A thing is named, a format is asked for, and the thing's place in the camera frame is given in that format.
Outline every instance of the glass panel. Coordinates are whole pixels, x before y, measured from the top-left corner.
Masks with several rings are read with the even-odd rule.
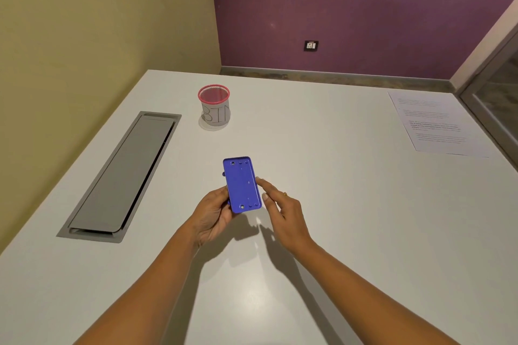
[[[488,79],[475,97],[518,143],[518,52]]]

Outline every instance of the red rim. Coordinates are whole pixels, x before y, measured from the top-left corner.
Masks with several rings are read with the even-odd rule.
[[[223,90],[225,90],[227,92],[227,96],[221,100],[221,101],[216,101],[216,102],[209,102],[209,101],[204,101],[202,100],[202,98],[200,97],[200,94],[202,93],[202,91],[204,91],[204,89],[206,88],[221,88]],[[204,87],[202,87],[199,91],[198,91],[198,99],[203,102],[204,104],[208,104],[208,105],[218,105],[218,104],[223,104],[225,101],[227,101],[230,97],[230,90],[228,87],[226,86],[223,86],[223,85],[206,85]]]

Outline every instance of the person's left arm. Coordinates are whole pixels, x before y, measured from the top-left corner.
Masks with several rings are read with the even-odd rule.
[[[227,187],[209,192],[142,276],[76,341],[77,345],[158,344],[192,258],[232,219]]]

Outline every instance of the yellow wall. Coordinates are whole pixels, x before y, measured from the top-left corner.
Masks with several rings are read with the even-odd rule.
[[[213,0],[0,0],[0,252],[147,69],[220,67]]]

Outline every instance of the person's right hand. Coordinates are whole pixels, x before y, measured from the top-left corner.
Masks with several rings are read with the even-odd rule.
[[[255,180],[266,191],[262,195],[264,205],[270,215],[275,237],[281,244],[294,255],[301,248],[313,245],[314,241],[304,221],[301,203],[280,192],[268,181],[258,177]]]

